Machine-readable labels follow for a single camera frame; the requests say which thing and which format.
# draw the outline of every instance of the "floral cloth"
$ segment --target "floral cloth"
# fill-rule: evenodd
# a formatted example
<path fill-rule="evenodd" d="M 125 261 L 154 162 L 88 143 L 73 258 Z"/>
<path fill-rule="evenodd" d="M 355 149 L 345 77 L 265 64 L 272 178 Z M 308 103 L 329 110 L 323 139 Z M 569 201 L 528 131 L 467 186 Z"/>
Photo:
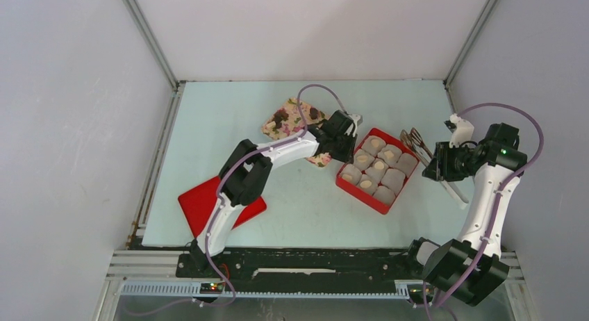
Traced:
<path fill-rule="evenodd" d="M 329 119 L 329 115 L 306 102 L 301 101 L 301 108 L 308 124 L 321 125 L 323 121 Z M 273 140 L 278 140 L 302 130 L 303 127 L 303 121 L 297 108 L 297 98 L 291 97 L 262 125 L 262 133 Z M 307 160 L 319 167 L 325 167 L 331 161 L 331 156 L 327 153 L 318 154 L 307 158 Z"/>

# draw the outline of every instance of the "black mounting plate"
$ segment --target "black mounting plate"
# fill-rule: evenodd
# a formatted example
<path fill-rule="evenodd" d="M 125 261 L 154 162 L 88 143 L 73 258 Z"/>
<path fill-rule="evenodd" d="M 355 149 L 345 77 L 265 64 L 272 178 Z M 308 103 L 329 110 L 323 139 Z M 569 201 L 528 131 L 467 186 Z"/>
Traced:
<path fill-rule="evenodd" d="M 229 271 L 240 292 L 273 293 L 395 293 L 397 279 L 419 279 L 404 261 L 407 249 L 304 249 L 227 247 L 213 257 Z M 216 278 L 200 270 L 189 253 L 179 256 L 176 276 Z M 260 269 L 327 269 L 331 272 L 264 272 Z"/>

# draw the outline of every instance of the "red cutting board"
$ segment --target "red cutting board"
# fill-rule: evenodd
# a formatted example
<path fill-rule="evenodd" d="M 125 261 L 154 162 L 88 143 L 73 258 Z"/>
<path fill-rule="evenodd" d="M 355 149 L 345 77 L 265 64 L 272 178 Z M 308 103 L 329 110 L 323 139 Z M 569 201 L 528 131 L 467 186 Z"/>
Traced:
<path fill-rule="evenodd" d="M 178 197 L 180 207 L 184 212 L 184 216 L 188 220 L 188 225 L 192 231 L 192 235 L 196 238 L 206 227 L 208 218 L 213 213 L 213 208 L 217 203 L 217 196 L 215 192 L 221 179 L 218 176 L 202 183 L 200 186 L 194 187 L 187 192 L 184 192 Z M 238 227 L 244 222 L 256 217 L 266 209 L 266 202 L 262 197 L 259 197 L 254 203 L 245 207 L 238 217 L 238 220 L 233 225 L 233 228 Z"/>

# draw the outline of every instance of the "red plastic container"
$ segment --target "red plastic container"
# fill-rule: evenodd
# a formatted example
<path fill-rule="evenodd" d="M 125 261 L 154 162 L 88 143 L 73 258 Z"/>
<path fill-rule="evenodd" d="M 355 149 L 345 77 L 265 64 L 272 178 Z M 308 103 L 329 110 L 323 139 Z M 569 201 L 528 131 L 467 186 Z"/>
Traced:
<path fill-rule="evenodd" d="M 393 137 L 393 136 L 391 136 L 381 130 L 378 130 L 377 128 L 373 128 L 372 130 L 370 130 L 370 132 L 364 137 L 364 139 L 362 139 L 362 142 L 357 146 L 356 150 L 354 150 L 354 154 L 356 154 L 356 152 L 362 147 L 362 144 L 364 144 L 366 139 L 371 135 L 375 135 L 376 137 L 382 138 L 388 145 L 394 145 L 394 146 L 400 148 L 403 153 L 409 153 L 411 156 L 413 156 L 415 159 L 417 159 L 415 154 L 410 149 L 408 149 L 405 145 L 403 145 L 401 140 L 398 140 L 395 137 Z M 399 194 L 397 195 L 397 197 L 395 198 L 393 203 L 389 206 L 387 204 L 381 203 L 379 200 L 375 199 L 373 196 L 367 194 L 366 192 L 363 192 L 360 188 L 358 188 L 355 185 L 351 184 L 350 182 L 342 179 L 340 177 L 340 174 L 342 174 L 342 170 L 344 169 L 344 167 L 345 167 L 345 165 L 342 165 L 342 167 L 338 171 L 338 175 L 335 176 L 335 184 L 338 187 L 345 190 L 350 195 L 361 200 L 364 204 L 370 206 L 374 210 L 376 210 L 384 215 L 386 215 L 388 213 L 388 211 L 392 208 L 392 206 L 395 205 L 395 202 L 399 198 L 400 194 L 403 192 L 403 189 L 405 189 L 405 185 L 407 184 L 407 181 L 409 180 L 409 178 L 411 177 L 411 175 L 413 175 L 413 172 L 415 171 L 415 168 L 413 168 L 413 170 L 411 171 L 411 174 L 409 174 L 405 178 L 405 181 L 403 182 L 403 188 L 401 188 L 401 191 L 399 191 Z"/>

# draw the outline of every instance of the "metal frame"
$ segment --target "metal frame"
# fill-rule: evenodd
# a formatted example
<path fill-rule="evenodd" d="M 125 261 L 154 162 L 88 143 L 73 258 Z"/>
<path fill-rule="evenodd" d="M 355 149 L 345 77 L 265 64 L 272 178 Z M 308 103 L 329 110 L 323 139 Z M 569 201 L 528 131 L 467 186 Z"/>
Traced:
<path fill-rule="evenodd" d="M 137 24 L 137 28 L 139 28 L 139 32 L 145 39 L 149 50 L 154 54 L 158 64 L 160 65 L 162 71 L 164 72 L 169 84 L 171 85 L 173 90 L 176 90 L 178 87 L 178 79 L 174 75 L 172 68 L 169 66 L 167 59 L 160 47 L 154 32 L 149 27 L 147 20 L 145 19 L 145 15 L 141 11 L 137 0 L 123 0 L 125 6 L 127 6 L 128 11 L 130 12 L 135 24 Z"/>
<path fill-rule="evenodd" d="M 159 297 L 208 297 L 201 294 L 201 283 L 219 281 L 217 278 L 176 278 L 178 257 L 183 251 L 162 250 L 117 250 L 108 268 L 100 299 L 94 314 L 94 321 L 111 321 L 122 295 L 143 295 Z M 510 298 L 516 321 L 537 320 L 525 280 L 515 252 L 505 252 L 501 261 L 510 270 L 505 286 Z M 302 295 L 238 293 L 241 298 L 302 298 L 314 299 L 408 299 L 408 286 L 421 284 L 420 280 L 400 280 L 397 294 L 391 295 Z"/>
<path fill-rule="evenodd" d="M 476 40 L 479 38 L 485 24 L 489 20 L 489 17 L 491 16 L 498 2 L 499 0 L 487 0 L 485 2 L 479 17 L 477 17 L 474 25 L 472 26 L 472 29 L 466 37 L 466 41 L 464 42 L 460 52 L 458 52 L 458 56 L 456 57 L 456 60 L 454 60 L 454 64 L 452 64 L 452 67 L 450 67 L 450 70 L 448 71 L 448 75 L 446 75 L 446 79 L 444 79 L 444 87 L 448 96 L 448 102 L 450 103 L 450 109 L 453 113 L 456 113 L 456 105 L 452 99 L 452 83 L 456 79 L 458 72 L 461 70 L 462 65 L 470 53 L 470 50 L 474 46 Z"/>
<path fill-rule="evenodd" d="M 133 217 L 135 220 L 131 224 L 131 232 L 127 237 L 127 247 L 131 244 L 134 238 L 143 237 L 143 233 L 147 225 L 149 209 L 151 207 L 151 202 L 154 200 L 156 185 L 160 176 L 167 144 L 174 127 L 174 121 L 176 120 L 176 114 L 178 113 L 178 108 L 180 106 L 180 100 L 182 99 L 182 94 L 184 93 L 184 87 L 185 82 L 180 82 L 178 89 L 172 93 L 172 97 L 169 101 L 164 124 L 162 125 L 162 129 L 159 133 L 158 146 L 154 152 L 154 156 L 151 160 L 151 166 L 149 168 L 149 173 L 144 183 L 143 197 L 138 204 L 137 211 Z"/>

